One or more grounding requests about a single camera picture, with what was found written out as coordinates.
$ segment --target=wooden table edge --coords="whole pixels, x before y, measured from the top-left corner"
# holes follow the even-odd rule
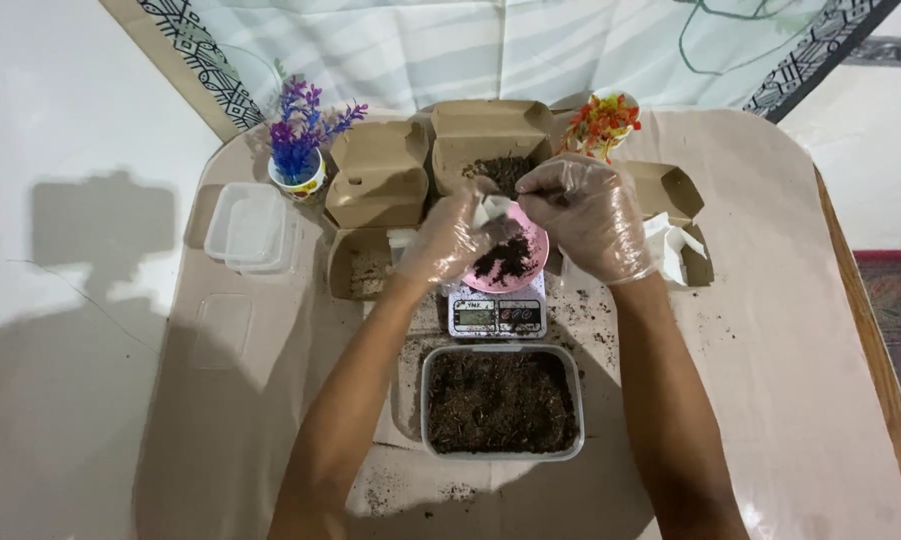
[[[844,283],[844,290],[847,292],[847,302],[851,308],[853,323],[857,327],[860,345],[863,347],[867,367],[870,369],[871,379],[874,381],[876,396],[880,401],[883,421],[887,425],[887,433],[894,447],[894,455],[897,457],[901,478],[901,389],[897,384],[894,367],[890,363],[888,348],[885,346],[884,339],[881,338],[877,320],[874,318],[870,301],[867,300],[864,281],[861,279],[858,265],[854,261],[851,250],[847,247],[847,240],[844,239],[838,217],[831,205],[831,198],[817,167],[814,167],[814,175],[817,177],[821,210],[824,212],[830,232],[830,243],[837,256],[840,278]]]

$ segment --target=cardboard box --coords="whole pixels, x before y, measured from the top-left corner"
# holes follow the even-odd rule
[[[681,250],[687,285],[702,288],[713,283],[714,264],[707,249],[707,241],[704,240],[700,227],[694,225],[695,216],[704,208],[704,200],[691,177],[680,167],[663,163],[614,161],[612,166],[634,177],[636,199],[644,219],[667,213],[667,221],[671,225],[684,229],[704,244],[707,258],[689,247]]]
[[[341,228],[327,256],[330,296],[374,300],[390,275],[389,227]]]
[[[552,156],[551,110],[539,101],[460,100],[434,105],[431,162],[442,195],[464,179],[464,168],[477,160],[506,156],[530,158],[533,166]]]
[[[362,123],[341,133],[330,147],[339,169],[326,196],[333,222],[341,229],[420,223],[430,146],[427,131],[412,121]]]

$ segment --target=digital kitchen scale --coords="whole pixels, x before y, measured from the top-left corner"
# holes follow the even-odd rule
[[[447,326],[455,338],[542,338],[548,331],[544,272],[513,292],[491,294],[457,283],[447,295]]]

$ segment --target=dark potting soil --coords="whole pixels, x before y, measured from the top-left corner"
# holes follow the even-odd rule
[[[464,167],[464,174],[469,177],[486,176],[493,180],[500,192],[512,200],[517,199],[517,190],[514,188],[517,181],[528,174],[534,165],[527,157],[495,157],[494,159],[478,159],[474,163]]]
[[[427,392],[427,439],[438,454],[549,454],[580,434],[564,363],[550,352],[441,354]]]
[[[494,263],[500,261],[500,270],[493,277],[491,283],[503,284],[507,278],[522,278],[527,276],[534,266],[530,264],[530,247],[524,231],[502,244],[492,247],[491,251],[481,256],[473,264],[473,275],[483,278],[494,270]]]

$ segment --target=hand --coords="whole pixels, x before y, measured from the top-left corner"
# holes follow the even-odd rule
[[[550,200],[534,194],[561,190],[560,197]],[[604,161],[561,153],[524,175],[516,191],[527,217],[574,264],[604,284],[626,284],[657,270],[645,241],[634,180]]]
[[[468,178],[461,188],[434,204],[396,271],[418,282],[445,284],[516,235],[521,226],[513,219],[493,220],[480,228],[473,225],[475,208],[495,188],[488,178]]]

